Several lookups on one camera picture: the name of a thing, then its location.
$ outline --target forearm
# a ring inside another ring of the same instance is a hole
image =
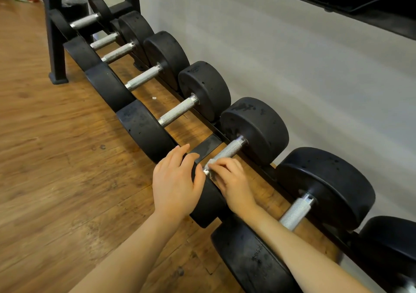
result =
[[[178,226],[177,220],[153,213],[70,293],[139,292]]]
[[[257,206],[242,220],[284,261],[304,293],[369,293],[339,265]]]

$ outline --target person's right hand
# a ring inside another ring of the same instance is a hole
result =
[[[208,164],[216,175],[218,187],[231,211],[242,217],[257,206],[242,165],[236,159],[224,157]]]

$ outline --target person's left arm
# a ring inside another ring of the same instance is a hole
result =
[[[70,293],[139,292],[160,252],[195,208],[205,182],[201,165],[191,171],[196,153],[183,156],[189,144],[176,147],[153,171],[154,213]]]

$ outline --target person's right arm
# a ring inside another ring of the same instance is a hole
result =
[[[284,261],[304,293],[369,293],[339,265],[258,206],[240,162],[221,158],[209,167],[230,209]]]

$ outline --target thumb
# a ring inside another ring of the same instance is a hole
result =
[[[202,170],[202,166],[201,164],[198,164],[195,169],[195,178],[193,180],[193,190],[194,190],[195,196],[197,196],[198,199],[202,194],[202,189],[204,188],[204,184],[205,184],[205,178],[206,176]]]

